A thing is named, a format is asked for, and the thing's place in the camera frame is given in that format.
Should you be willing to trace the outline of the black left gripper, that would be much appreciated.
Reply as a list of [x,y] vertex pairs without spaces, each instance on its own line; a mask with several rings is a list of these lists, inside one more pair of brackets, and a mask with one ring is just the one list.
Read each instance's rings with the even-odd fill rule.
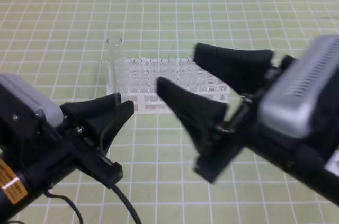
[[134,114],[133,101],[113,93],[60,106],[56,128],[38,115],[1,110],[1,202],[30,203],[74,170],[107,188],[123,177],[107,152]]

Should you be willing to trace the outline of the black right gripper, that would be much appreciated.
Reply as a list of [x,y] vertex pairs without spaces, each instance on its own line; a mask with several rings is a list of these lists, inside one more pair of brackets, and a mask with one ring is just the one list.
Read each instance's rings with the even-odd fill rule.
[[271,68],[274,52],[235,50],[197,43],[193,61],[226,83],[237,94],[254,94],[243,100],[225,127],[228,104],[191,93],[165,77],[156,80],[157,95],[184,125],[200,156],[195,172],[213,182],[243,148],[303,183],[338,182],[338,70],[326,84],[304,138],[278,133],[258,120],[261,100],[295,61],[285,57]]

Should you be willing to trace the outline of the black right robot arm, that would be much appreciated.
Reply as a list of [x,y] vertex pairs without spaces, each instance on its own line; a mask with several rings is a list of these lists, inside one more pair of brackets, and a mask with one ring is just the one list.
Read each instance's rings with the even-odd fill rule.
[[244,149],[338,204],[338,48],[314,43],[300,58],[198,43],[193,61],[242,99],[229,120],[228,105],[159,77],[157,95],[181,121],[197,152],[195,172],[213,183]]

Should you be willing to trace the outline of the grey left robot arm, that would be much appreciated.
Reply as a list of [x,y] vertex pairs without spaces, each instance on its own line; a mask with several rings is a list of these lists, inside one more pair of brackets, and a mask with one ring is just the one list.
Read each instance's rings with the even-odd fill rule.
[[79,170],[126,202],[117,187],[122,166],[107,158],[120,129],[134,113],[132,101],[112,94],[60,106],[61,123],[50,125],[16,97],[1,106],[1,223]]

